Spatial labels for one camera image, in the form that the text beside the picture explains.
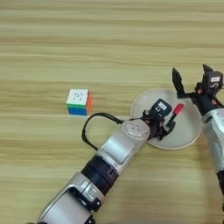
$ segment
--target wood grain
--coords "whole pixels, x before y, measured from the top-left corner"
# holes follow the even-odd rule
[[[117,116],[145,90],[174,89],[172,67],[190,91],[203,63],[224,72],[223,25],[221,0],[0,0],[0,223],[35,221],[94,155],[81,141],[86,118],[67,115],[70,88],[90,89],[92,113]],[[116,128],[97,119],[91,139]],[[95,218],[221,224],[205,138],[145,145]]]

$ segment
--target rubik's cube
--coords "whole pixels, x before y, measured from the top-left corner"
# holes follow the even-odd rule
[[[70,89],[66,107],[70,115],[86,116],[90,110],[91,96],[88,89]]]

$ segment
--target white plate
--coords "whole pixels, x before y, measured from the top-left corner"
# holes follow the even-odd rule
[[[173,132],[162,141],[156,138],[148,141],[149,144],[165,150],[183,149],[197,140],[201,132],[201,116],[191,100],[178,99],[177,94],[169,90],[151,90],[140,94],[133,102],[130,109],[130,117],[141,117],[144,110],[150,109],[152,105],[162,98],[175,109],[178,103],[185,104],[183,110],[175,118],[176,126]]]

